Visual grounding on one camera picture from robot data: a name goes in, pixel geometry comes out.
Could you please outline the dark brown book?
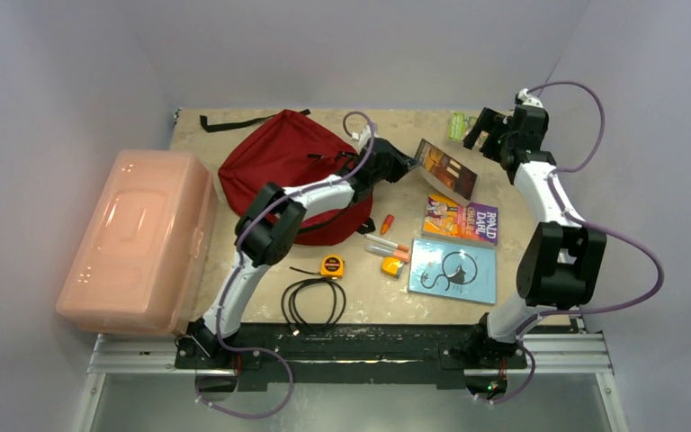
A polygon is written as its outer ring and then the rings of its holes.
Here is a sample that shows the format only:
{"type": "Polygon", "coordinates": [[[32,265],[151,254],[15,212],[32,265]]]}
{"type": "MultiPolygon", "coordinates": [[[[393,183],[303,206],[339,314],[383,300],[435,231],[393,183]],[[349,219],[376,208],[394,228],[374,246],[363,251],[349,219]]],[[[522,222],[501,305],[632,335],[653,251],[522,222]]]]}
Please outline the dark brown book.
{"type": "Polygon", "coordinates": [[[441,194],[462,205],[471,202],[478,175],[426,139],[414,156],[417,171],[441,194]]]}

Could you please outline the red student backpack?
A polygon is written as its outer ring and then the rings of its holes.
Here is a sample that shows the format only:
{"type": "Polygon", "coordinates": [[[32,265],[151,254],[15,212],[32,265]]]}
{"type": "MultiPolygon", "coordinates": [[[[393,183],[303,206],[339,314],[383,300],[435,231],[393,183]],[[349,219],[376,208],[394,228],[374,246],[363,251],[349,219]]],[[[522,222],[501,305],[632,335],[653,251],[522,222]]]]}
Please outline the red student backpack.
{"type": "MultiPolygon", "coordinates": [[[[248,121],[200,123],[207,132],[259,128],[245,138],[218,170],[221,188],[229,207],[245,213],[262,187],[301,186],[333,175],[342,167],[353,167],[357,151],[330,130],[308,117],[310,112],[283,110],[275,115],[248,121]]],[[[354,233],[376,231],[369,197],[343,210],[326,211],[308,217],[301,224],[295,243],[303,246],[334,246],[354,233]]]]}

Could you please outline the light blue book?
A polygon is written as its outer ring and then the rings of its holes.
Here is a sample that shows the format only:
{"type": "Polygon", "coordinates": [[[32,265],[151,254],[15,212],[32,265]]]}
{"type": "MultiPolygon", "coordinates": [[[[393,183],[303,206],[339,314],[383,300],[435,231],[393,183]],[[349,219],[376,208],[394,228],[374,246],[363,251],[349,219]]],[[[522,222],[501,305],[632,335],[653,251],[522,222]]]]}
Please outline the light blue book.
{"type": "Polygon", "coordinates": [[[464,302],[497,302],[496,252],[415,238],[410,254],[408,292],[464,302]]]}

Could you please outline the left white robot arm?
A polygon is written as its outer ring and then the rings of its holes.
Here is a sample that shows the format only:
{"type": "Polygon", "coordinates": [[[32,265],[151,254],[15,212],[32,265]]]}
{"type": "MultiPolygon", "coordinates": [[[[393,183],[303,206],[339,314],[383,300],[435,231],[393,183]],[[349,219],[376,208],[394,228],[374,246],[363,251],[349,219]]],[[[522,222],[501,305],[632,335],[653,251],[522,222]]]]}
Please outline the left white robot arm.
{"type": "Polygon", "coordinates": [[[187,333],[193,352],[211,368],[226,365],[232,356],[227,338],[238,331],[265,273],[290,252],[304,220],[351,208],[368,198],[379,182],[396,183],[417,166],[389,141],[371,136],[354,166],[301,186],[264,185],[235,227],[232,266],[212,304],[215,319],[195,321],[187,333]]]}

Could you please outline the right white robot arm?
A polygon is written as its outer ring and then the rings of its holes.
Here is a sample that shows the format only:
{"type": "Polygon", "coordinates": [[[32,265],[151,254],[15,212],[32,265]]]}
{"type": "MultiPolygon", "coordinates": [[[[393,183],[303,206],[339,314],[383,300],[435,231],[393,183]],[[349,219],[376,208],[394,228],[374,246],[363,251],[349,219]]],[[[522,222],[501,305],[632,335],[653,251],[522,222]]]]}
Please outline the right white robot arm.
{"type": "Polygon", "coordinates": [[[570,214],[553,155],[541,149],[549,123],[541,107],[520,104],[510,114],[481,110],[463,146],[481,134],[483,157],[499,163],[525,198],[534,234],[516,270],[516,293],[482,317],[486,332],[469,343],[471,359],[490,366],[538,322],[587,304],[595,291],[606,234],[570,214]]]}

